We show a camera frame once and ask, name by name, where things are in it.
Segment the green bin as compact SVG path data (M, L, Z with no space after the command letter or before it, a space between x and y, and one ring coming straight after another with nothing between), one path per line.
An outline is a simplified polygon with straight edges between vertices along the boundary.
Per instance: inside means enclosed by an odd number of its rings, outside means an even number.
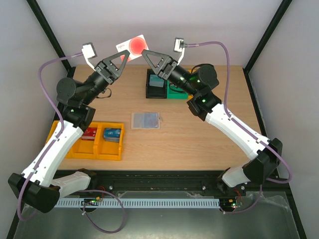
M188 94L180 88L175 87L172 83L167 83L168 99L188 99Z

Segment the yellow bin with red cards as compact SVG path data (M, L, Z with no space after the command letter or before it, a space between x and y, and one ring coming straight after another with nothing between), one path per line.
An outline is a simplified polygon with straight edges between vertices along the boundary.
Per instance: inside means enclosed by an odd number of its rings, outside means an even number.
M55 132L55 129L58 125L59 121L54 120L50 132L48 134L48 137L46 139L47 143L53 133ZM93 140L86 140L83 139L82 137L78 139L74 145L70 148L68 153L66 154L65 158L77 158L77 159L96 159L96 155L94 152L94 144L95 144L95 136L93 137Z

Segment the white red-dot credit card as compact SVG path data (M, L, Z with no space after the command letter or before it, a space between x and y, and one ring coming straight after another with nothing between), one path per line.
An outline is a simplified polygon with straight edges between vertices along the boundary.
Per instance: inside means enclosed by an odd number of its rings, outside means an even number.
M127 41L117 44L116 49L118 52L128 50L130 53L128 57L128 62L129 62L131 60L141 57L142 51L148 50L149 48L144 35L141 34Z

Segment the black frame post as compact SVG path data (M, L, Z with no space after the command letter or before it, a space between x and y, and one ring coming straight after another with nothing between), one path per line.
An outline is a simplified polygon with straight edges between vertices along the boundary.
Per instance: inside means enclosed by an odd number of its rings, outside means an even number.
M282 0L281 1L274 16L272 17L265 32L263 33L260 41L258 42L255 50L253 51L248 63L246 64L246 66L243 69L245 75L248 75L250 73L250 71L252 70L252 68L254 67L259 56L261 55L262 51L264 50L265 46L267 45L272 34L274 33L275 29L277 28L278 24L280 23L281 19L285 15L286 11L288 10L288 8L292 2L293 2L293 0Z
M40 24L42 30L44 31L57 56L65 57L66 55L64 54L64 51L62 50L62 47L60 46L58 39L56 38L38 2L36 0L27 0L26 2L28 3L30 9L32 10L34 16L36 17L38 23ZM72 67L69 60L62 60L62 65L67 71L67 76L73 77L76 67Z

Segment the black bin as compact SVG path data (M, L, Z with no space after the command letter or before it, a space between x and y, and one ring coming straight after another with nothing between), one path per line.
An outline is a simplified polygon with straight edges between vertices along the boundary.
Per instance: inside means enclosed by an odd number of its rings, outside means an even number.
M152 87L149 86L150 75L156 75L152 69L147 69L147 79L146 79L146 98L147 99L166 99L167 98L167 82L164 80L164 86Z

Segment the cream leather card holder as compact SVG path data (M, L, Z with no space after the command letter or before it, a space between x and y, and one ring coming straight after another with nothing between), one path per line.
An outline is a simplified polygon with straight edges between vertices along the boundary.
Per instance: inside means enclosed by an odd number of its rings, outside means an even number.
M132 113L131 129L160 129L160 114Z

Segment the black frame post right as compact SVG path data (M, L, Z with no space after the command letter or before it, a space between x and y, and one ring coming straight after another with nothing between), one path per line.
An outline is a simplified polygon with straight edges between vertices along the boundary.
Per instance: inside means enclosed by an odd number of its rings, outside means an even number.
M255 50L253 51L248 63L246 64L246 66L243 69L245 75L248 75L250 73L250 71L252 70L252 68L254 67L259 56L261 55L262 51L264 50L265 46L267 45L272 34L274 33L275 29L277 28L278 24L280 23L281 19L285 15L286 11L288 10L288 8L292 2L293 2L293 0L282 0L281 1L274 16L272 17L265 32L263 33L260 41L258 42Z

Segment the yellow bin with blue cards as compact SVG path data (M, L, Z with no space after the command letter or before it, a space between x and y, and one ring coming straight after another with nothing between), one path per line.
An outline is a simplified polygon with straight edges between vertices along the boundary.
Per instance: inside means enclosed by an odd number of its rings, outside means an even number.
M97 134L94 144L94 152L98 160L121 161L123 152L123 139L125 135L124 124L119 122L97 122ZM103 131L105 128L120 128L121 136L119 142L104 141Z

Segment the black frame post left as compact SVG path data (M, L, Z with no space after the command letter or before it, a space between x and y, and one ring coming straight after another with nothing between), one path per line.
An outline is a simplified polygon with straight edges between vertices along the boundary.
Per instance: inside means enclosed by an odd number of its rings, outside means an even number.
M36 0L27 0L26 2L28 3L30 9L32 10L34 16L36 17L38 23L40 24L42 30L44 31L57 56L65 57L66 55L64 54L64 51L62 50L62 47L60 46L58 39L56 38L38 2ZM62 60L62 65L67 71L67 76L73 77L76 67L72 67L69 60Z

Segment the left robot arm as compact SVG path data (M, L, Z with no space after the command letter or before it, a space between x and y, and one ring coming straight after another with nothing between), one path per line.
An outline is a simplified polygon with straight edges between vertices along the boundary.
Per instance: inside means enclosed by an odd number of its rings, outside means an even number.
M25 219L21 215L22 204L47 213L59 199L95 187L96 173L86 169L58 179L53 177L66 154L92 122L95 109L89 104L121 76L129 55L129 51L124 50L104 58L85 82L69 77L58 82L57 100L64 108L56 111L60 119L56 129L33 162L22 173L13 173L8 179L18 199L20 220Z

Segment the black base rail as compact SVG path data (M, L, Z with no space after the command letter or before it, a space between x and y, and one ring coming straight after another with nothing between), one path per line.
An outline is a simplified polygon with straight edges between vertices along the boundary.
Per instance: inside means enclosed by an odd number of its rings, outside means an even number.
M205 196L222 196L217 189L221 171L88 171L93 179L88 190L113 194L126 191L194 191Z

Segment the blue VIP card stack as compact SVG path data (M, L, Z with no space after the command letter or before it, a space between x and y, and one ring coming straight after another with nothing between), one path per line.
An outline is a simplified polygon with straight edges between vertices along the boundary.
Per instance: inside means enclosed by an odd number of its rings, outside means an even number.
M120 128L105 128L103 131L104 141L119 142L121 136Z

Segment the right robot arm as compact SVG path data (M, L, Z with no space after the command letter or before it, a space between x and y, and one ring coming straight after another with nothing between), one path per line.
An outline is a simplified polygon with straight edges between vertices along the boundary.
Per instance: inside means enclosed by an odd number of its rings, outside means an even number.
M262 185L278 167L283 144L277 138L270 140L251 129L213 94L212 90L219 84L214 66L199 64L189 72L168 55L143 50L142 56L159 78L192 96L187 104L194 116L223 132L248 157L248 162L227 168L219 176L218 191L228 195L239 184Z

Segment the red card stack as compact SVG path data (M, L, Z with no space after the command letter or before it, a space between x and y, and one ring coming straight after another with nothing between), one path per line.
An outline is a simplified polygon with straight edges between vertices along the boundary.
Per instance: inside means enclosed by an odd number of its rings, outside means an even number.
M86 131L82 134L81 139L82 140L89 140L94 141L97 133L96 127L89 127L86 129Z

